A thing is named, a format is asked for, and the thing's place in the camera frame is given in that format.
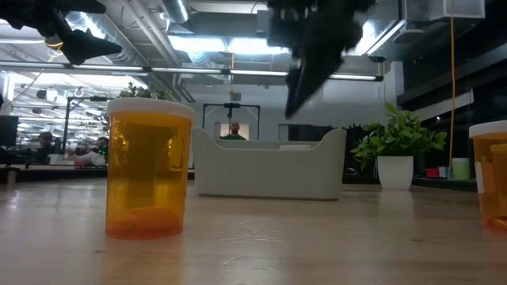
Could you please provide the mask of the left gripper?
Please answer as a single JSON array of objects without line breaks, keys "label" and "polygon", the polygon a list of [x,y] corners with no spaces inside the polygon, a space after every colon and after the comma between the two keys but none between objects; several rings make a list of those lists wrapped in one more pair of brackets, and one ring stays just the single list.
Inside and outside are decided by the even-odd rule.
[{"label": "left gripper", "polygon": [[69,62],[81,65],[86,60],[122,52],[122,47],[85,32],[72,30],[66,20],[69,12],[105,13],[97,0],[1,0],[1,19],[21,30],[28,26],[41,36],[62,38],[62,52]]}]

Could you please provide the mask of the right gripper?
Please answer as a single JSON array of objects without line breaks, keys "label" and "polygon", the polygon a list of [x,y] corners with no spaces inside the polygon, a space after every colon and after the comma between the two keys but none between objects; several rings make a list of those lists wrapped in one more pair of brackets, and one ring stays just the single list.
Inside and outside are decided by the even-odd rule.
[{"label": "right gripper", "polygon": [[[376,0],[268,0],[267,44],[288,48],[297,59],[315,53],[340,55],[363,37],[356,15],[376,4]],[[343,59],[303,59],[299,67],[291,68],[285,79],[285,118],[291,119],[342,64]]]}]

